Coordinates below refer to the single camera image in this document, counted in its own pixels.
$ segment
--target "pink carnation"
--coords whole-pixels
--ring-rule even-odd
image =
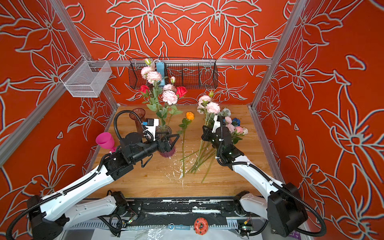
[[[169,105],[176,104],[177,103],[177,96],[176,93],[173,91],[164,91],[163,92],[163,101],[167,102]]]
[[[231,123],[232,123],[232,119],[231,119],[230,117],[226,116],[226,117],[225,117],[225,122],[226,122],[227,124],[231,124]]]
[[[163,91],[168,91],[168,90],[171,90],[171,91],[174,91],[176,92],[176,88],[175,86],[173,86],[172,84],[167,84],[163,87]]]
[[[210,102],[210,101],[212,101],[212,98],[210,96],[208,96],[208,95],[201,96],[199,98],[199,102],[198,102],[200,107],[202,106],[201,104],[203,103],[203,101]]]
[[[235,131],[235,126],[232,124],[227,124],[227,128],[229,129],[230,133],[233,133]]]
[[[236,132],[239,133],[239,134],[243,133],[243,128],[240,127],[240,126],[235,127],[235,130],[236,130]]]
[[[210,102],[207,104],[207,112],[218,114],[220,112],[220,106],[217,103]]]
[[[151,67],[147,66],[147,67],[143,67],[143,69],[141,70],[141,76],[144,78],[144,79],[147,79],[147,74],[149,72],[152,72],[154,71],[154,69],[152,69]]]
[[[147,73],[147,80],[150,84],[153,84],[155,81],[161,81],[162,76],[159,72],[150,71]]]

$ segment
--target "brown vase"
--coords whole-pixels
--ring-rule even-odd
[[[142,108],[135,108],[132,111],[137,114],[137,116],[140,118],[140,120],[142,122],[145,122],[145,110],[144,109],[142,109]],[[134,114],[132,114],[132,113],[129,114],[129,117],[132,120],[135,121],[136,131],[140,134],[141,137],[144,137],[143,127],[142,127],[139,119]]]

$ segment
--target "orange wallpaper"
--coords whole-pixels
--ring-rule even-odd
[[[47,0],[0,1],[0,144],[59,84],[79,57]],[[0,168],[0,239],[33,195],[47,195],[81,177],[112,108],[106,97],[58,100]],[[31,239],[27,218],[14,228]]]
[[[293,0],[63,0],[96,60],[184,56],[198,58],[271,58]],[[120,104],[137,104],[124,67],[114,68],[108,86]],[[265,66],[219,68],[216,101],[252,102]],[[197,104],[204,90],[191,91],[181,104]]]
[[[0,144],[80,56],[48,2],[0,3]]]
[[[382,1],[308,1],[257,107],[326,239],[384,235],[383,22]]]

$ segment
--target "white wire basket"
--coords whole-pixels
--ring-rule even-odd
[[[78,64],[80,66],[75,72],[61,81],[73,97],[97,98],[112,74],[108,61],[101,68],[91,68],[87,61],[79,61]]]

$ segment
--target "wooden table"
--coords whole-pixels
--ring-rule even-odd
[[[246,105],[229,105],[227,106],[231,112],[231,118],[241,120],[241,126],[246,127],[249,133],[240,140],[236,147],[263,171],[272,175],[268,161],[265,157],[260,140],[257,136],[253,125],[248,106]],[[140,106],[120,106],[121,110],[132,110],[134,108],[143,108],[146,111],[146,118],[156,118],[155,112],[150,111],[145,105]],[[202,126],[204,124],[203,114],[196,111],[195,105],[178,106],[179,110],[184,111],[180,115],[172,117],[169,126],[172,133],[180,130],[178,126],[185,113],[191,111],[195,114],[195,119],[188,126],[185,134],[184,150],[185,155],[189,155],[199,150],[202,135]],[[118,129],[122,137],[130,132],[136,132],[135,123],[129,118],[129,114],[122,114],[118,120]],[[115,146],[119,145],[119,140],[114,132],[113,126],[109,128],[109,132],[115,139]],[[201,183],[210,160],[204,163],[197,174],[185,174],[182,176],[182,141],[181,137],[176,143],[176,153],[170,158],[164,158],[156,152],[151,161],[145,168],[141,168],[140,163],[136,164],[134,169],[121,177],[117,181],[100,188],[89,197],[102,198],[106,196],[109,189],[112,191],[121,191],[125,197],[208,197],[208,196],[234,196],[243,190],[247,190],[254,195],[260,193],[241,175],[230,170],[228,167],[220,166],[214,159],[208,176]],[[101,149],[93,168],[97,167],[101,157],[108,151]],[[185,162],[185,169],[189,169],[197,158],[197,153],[191,155]]]

